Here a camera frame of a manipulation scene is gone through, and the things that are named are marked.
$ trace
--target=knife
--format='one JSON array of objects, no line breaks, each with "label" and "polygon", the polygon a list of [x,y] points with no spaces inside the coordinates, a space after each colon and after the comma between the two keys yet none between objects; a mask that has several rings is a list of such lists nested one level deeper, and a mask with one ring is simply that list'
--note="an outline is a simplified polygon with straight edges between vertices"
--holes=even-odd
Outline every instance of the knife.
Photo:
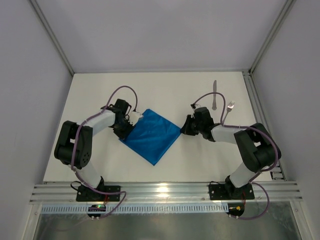
[{"label": "knife", "polygon": [[[214,80],[213,82],[213,92],[217,92],[217,80]],[[212,110],[217,110],[216,95],[217,94],[213,94]]]}]

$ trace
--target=utensil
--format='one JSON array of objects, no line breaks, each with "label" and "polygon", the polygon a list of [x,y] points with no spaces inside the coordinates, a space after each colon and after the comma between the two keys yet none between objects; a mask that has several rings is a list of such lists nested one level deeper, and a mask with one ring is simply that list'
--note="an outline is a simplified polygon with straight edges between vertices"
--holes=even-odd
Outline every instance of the utensil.
[{"label": "utensil", "polygon": [[226,118],[227,118],[228,113],[230,113],[230,112],[232,111],[232,109],[234,108],[234,106],[235,106],[235,101],[229,102],[229,105],[226,107],[226,114],[225,114],[225,116],[224,116],[224,118],[223,118],[223,120],[222,120],[222,124],[225,123],[225,120],[226,120]]},{"label": "utensil", "polygon": [[[213,92],[214,93],[217,92],[217,80],[214,80],[214,82],[213,82]],[[217,94],[213,94],[212,110],[214,110],[214,111],[217,110],[216,95]]]}]

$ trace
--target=ventilation grille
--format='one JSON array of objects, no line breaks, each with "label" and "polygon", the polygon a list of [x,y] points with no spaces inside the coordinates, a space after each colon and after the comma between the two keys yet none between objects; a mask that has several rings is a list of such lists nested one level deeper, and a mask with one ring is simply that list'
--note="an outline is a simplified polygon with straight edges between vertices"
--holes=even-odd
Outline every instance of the ventilation grille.
[{"label": "ventilation grille", "polygon": [[[108,204],[106,213],[116,205]],[[45,204],[41,214],[86,214],[91,204]],[[182,204],[124,204],[113,214],[183,214],[183,213],[226,213],[227,203],[182,203]]]}]

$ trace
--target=folded cloth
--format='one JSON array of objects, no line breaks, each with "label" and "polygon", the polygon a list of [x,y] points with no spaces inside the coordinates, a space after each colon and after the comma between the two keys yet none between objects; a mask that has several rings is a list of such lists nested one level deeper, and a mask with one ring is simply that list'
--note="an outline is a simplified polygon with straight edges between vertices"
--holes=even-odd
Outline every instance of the folded cloth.
[{"label": "folded cloth", "polygon": [[145,110],[135,128],[121,140],[152,165],[161,159],[180,135],[180,128],[151,109]]}]

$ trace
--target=gray floor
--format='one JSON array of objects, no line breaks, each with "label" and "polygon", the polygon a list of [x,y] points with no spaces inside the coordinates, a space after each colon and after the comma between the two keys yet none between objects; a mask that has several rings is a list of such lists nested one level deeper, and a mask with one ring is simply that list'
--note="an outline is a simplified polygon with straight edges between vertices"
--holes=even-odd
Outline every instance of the gray floor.
[{"label": "gray floor", "polygon": [[[243,216],[257,215],[265,205],[247,203]],[[87,219],[80,214],[43,214],[34,240],[301,239],[288,202],[273,202],[266,215],[250,221],[228,218],[225,213],[120,214],[99,221]]]}]

